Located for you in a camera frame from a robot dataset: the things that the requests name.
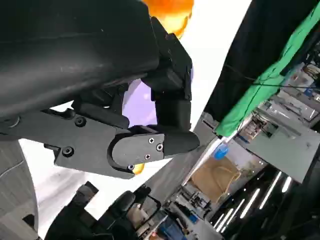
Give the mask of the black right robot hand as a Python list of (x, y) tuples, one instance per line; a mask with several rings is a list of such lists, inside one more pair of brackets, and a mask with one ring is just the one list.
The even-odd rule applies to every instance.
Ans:
[(125, 191), (99, 218), (98, 222), (105, 228), (106, 233), (112, 234), (112, 240), (126, 240), (135, 236), (133, 224), (127, 217), (135, 199), (133, 192)]

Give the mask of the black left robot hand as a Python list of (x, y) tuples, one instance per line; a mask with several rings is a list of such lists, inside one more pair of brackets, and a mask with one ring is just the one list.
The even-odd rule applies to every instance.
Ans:
[(140, 0), (0, 3), (0, 132), (57, 166), (131, 179), (196, 149), (192, 68)]

